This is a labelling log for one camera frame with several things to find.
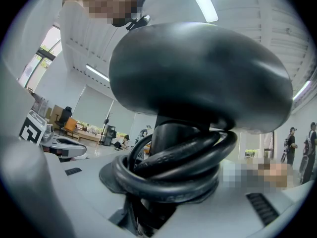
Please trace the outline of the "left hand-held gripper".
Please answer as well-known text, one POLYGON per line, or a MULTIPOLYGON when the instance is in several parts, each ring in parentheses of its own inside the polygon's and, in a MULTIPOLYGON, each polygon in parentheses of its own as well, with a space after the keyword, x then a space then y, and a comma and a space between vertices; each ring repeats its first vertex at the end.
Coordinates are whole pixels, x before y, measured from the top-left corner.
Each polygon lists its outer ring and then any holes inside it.
POLYGON ((19 136, 26 141, 42 144, 44 152, 55 154, 61 162, 87 159, 84 144, 64 136, 54 136, 54 127, 34 110, 30 110, 19 136))

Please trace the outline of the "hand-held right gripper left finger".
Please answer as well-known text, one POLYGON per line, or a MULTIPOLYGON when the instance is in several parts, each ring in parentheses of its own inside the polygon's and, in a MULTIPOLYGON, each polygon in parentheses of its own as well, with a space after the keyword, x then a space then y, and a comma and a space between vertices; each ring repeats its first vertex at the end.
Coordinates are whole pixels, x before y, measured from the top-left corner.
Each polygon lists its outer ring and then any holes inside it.
POLYGON ((0 181, 26 220, 46 238, 131 238, 79 193, 58 157, 17 137, 0 138, 0 181))

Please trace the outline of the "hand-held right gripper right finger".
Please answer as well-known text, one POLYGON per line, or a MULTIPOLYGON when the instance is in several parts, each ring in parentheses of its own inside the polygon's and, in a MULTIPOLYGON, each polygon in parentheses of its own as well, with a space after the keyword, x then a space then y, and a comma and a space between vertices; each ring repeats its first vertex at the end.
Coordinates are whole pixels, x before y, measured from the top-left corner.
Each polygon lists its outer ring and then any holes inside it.
POLYGON ((313 186, 291 172, 224 172, 204 202, 177 207, 156 238, 274 238, 295 217, 313 186))

